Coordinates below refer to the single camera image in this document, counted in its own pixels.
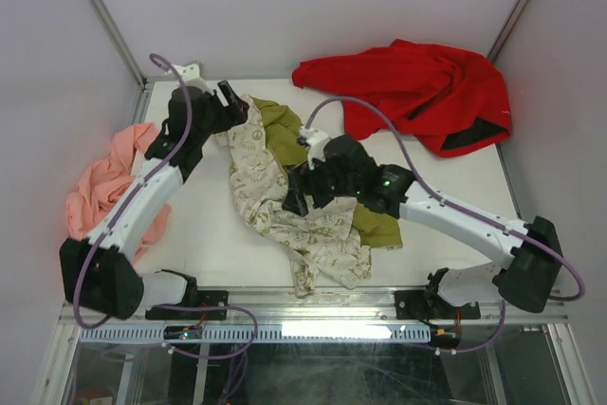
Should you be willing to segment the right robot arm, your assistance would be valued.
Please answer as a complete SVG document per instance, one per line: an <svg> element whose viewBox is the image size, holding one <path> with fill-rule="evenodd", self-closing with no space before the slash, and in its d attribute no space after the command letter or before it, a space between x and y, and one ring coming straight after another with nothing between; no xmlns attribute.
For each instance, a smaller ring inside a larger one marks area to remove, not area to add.
<svg viewBox="0 0 607 405"><path fill-rule="evenodd" d="M562 256L550 221L504 219L449 200L409 169L376 164L348 135L331 138L306 129L297 142L306 159L287 170L284 210L307 216L339 197L351 197L371 212L437 230L487 257L479 266L443 267L430 274L419 308L445 317L474 301L503 299L528 313L544 311Z"/></svg>

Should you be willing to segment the cream green patterned jacket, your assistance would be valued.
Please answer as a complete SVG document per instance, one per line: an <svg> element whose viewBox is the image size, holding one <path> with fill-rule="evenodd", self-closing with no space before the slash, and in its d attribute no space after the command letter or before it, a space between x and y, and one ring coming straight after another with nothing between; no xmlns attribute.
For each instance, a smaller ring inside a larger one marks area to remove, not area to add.
<svg viewBox="0 0 607 405"><path fill-rule="evenodd" d="M244 96L248 119L217 135L230 150L230 186L245 224L278 244L289 259L294 291L314 291L322 274L352 289L370 279L375 249L403 246L398 222L352 197L316 209L288 189L289 171L306 162L298 143L303 125L288 106Z"/></svg>

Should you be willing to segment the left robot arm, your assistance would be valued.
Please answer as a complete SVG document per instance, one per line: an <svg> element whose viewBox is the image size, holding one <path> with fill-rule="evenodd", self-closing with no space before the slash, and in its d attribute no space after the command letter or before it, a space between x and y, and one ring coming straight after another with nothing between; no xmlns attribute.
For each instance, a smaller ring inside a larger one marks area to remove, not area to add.
<svg viewBox="0 0 607 405"><path fill-rule="evenodd" d="M132 261L165 203L201 161L207 140L247 118L248 104L226 81L215 90L188 84L173 91L168 117L120 201L83 239L68 238L61 245L69 303L119 320L142 307L166 305L182 319L202 307L193 276L169 269L139 275Z"/></svg>

